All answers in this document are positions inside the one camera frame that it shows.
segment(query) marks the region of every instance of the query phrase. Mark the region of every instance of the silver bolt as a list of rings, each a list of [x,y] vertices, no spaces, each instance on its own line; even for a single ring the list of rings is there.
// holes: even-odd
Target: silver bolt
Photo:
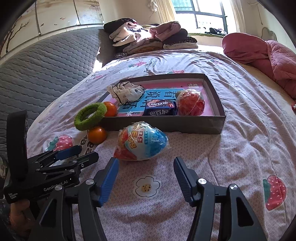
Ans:
[[[88,179],[88,180],[86,180],[86,185],[91,185],[91,184],[93,184],[94,183],[94,180],[93,179]]]
[[[206,179],[204,179],[204,178],[200,178],[200,179],[198,179],[198,182],[200,183],[200,184],[206,184],[207,183],[207,180]]]
[[[56,191],[61,191],[63,188],[62,185],[56,185],[56,187],[54,188]]]
[[[230,188],[231,188],[232,190],[237,190],[237,185],[235,185],[235,184],[230,184]]]

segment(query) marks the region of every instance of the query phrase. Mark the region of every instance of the tangerine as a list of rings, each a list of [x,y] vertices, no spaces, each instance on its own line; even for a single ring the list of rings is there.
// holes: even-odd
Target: tangerine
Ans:
[[[107,132],[99,126],[90,129],[87,138],[93,144],[101,144],[107,138]]]
[[[113,103],[109,101],[105,101],[104,104],[107,107],[107,112],[105,114],[105,117],[114,117],[117,115],[117,108]]]

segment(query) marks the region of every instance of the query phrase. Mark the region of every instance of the green strawberry leaf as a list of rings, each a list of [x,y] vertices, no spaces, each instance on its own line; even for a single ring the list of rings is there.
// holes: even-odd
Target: green strawberry leaf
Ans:
[[[268,203],[268,198],[270,197],[270,184],[266,179],[263,179],[263,188],[265,203]]]
[[[55,146],[56,146],[58,141],[59,141],[59,138],[55,137],[54,140],[49,143],[49,147],[47,148],[47,150],[55,149]]]

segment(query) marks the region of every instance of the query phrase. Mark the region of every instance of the tree branch painting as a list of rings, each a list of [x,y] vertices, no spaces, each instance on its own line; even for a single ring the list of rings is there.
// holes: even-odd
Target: tree branch painting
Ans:
[[[4,44],[6,43],[6,41],[7,41],[7,44],[6,44],[6,50],[5,50],[5,52],[8,53],[8,46],[9,46],[10,41],[15,37],[15,35],[16,35],[16,34],[17,34],[22,28],[24,28],[25,26],[27,26],[27,25],[29,24],[30,20],[29,20],[25,25],[21,24],[21,25],[20,25],[20,28],[19,28],[16,32],[14,32],[15,27],[16,27],[16,24],[17,24],[17,22],[20,20],[21,17],[22,17],[22,16],[20,16],[20,17],[15,21],[15,23],[14,23],[13,26],[10,28],[10,30],[8,31],[8,33],[7,33],[6,36],[4,37],[3,41],[1,42],[1,44],[0,44],[0,57],[1,57],[1,52],[2,52],[2,50],[3,50]]]

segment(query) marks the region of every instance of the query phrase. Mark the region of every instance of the green hair tie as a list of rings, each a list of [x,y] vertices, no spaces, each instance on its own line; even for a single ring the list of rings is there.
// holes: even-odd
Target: green hair tie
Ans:
[[[95,127],[107,112],[104,103],[94,103],[84,107],[75,117],[74,125],[80,131],[85,131]]]

